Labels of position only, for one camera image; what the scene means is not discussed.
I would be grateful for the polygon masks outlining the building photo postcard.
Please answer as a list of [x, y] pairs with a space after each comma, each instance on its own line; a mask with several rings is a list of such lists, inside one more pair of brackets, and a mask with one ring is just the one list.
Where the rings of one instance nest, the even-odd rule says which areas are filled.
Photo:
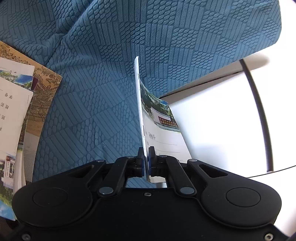
[[140, 132], [144, 154], [153, 146], [156, 155], [173, 156], [181, 163], [191, 158], [182, 133], [167, 102], [155, 97], [140, 80], [139, 57], [134, 60]]
[[14, 221], [12, 209], [16, 154], [33, 92], [1, 78], [1, 217]]

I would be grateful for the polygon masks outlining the tan Chinese painting book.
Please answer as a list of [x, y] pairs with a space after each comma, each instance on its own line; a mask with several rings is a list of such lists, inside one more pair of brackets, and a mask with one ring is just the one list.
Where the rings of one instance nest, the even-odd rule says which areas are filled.
[[62, 76], [25, 56], [4, 42], [1, 42], [1, 57], [35, 67], [33, 77], [38, 81], [34, 88], [34, 97], [28, 115], [23, 144], [25, 178], [27, 181], [31, 182], [43, 125], [52, 100], [62, 80]]

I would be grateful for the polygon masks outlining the purple and gold book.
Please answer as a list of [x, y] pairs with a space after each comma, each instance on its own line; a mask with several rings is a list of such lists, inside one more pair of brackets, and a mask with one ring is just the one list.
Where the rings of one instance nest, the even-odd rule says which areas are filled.
[[39, 81], [38, 78], [36, 78], [36, 77], [33, 78], [33, 80], [32, 80], [32, 85], [31, 85], [31, 90], [32, 90], [32, 91], [35, 90], [38, 81]]

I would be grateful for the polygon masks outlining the white text paper sheets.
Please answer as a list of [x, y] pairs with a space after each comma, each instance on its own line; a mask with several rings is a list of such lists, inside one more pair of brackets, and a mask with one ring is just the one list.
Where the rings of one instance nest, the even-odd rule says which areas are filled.
[[25, 89], [31, 89], [35, 67], [0, 57], [0, 76]]

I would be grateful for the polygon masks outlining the right blue floor chair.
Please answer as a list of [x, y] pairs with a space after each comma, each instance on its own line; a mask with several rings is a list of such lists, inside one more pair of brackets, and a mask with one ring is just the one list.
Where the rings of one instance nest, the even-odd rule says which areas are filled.
[[43, 56], [62, 76], [37, 149], [38, 181], [142, 145], [134, 61], [163, 96], [273, 45], [278, 1], [47, 1], [33, 7]]

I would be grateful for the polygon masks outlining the blue floor chair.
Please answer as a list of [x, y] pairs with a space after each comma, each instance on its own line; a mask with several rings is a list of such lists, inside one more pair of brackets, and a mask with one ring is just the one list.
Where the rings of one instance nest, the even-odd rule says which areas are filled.
[[134, 61], [163, 96], [273, 45], [278, 1], [47, 1], [33, 7], [43, 56], [62, 76], [37, 149], [38, 181], [142, 145]]
[[1, 1], [1, 41], [46, 66], [92, 1]]

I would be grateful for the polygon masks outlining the dark curved metal bar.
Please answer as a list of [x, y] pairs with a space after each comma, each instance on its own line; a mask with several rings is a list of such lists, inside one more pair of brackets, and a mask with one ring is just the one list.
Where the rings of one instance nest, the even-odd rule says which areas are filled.
[[263, 134], [263, 140], [264, 140], [264, 147], [265, 147], [265, 156], [266, 156], [266, 169], [267, 173], [274, 171], [273, 166], [273, 150], [271, 146], [271, 139], [270, 139], [270, 133], [268, 128], [268, 123], [265, 115], [265, 111], [263, 108], [263, 104], [259, 95], [259, 92], [257, 90], [255, 81], [251, 75], [251, 72], [249, 68], [247, 67], [247, 64], [245, 63], [244, 59], [240, 59], [239, 63], [243, 69], [243, 72], [248, 80], [250, 89], [253, 94], [253, 98], [257, 107], [257, 111], [259, 114], [260, 124], [262, 128], [262, 134]]

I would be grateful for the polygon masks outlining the left blue floor chair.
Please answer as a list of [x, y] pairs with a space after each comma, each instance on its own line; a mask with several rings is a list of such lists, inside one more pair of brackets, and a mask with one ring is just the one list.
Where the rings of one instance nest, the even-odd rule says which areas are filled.
[[1, 41], [46, 66], [92, 1], [1, 1]]

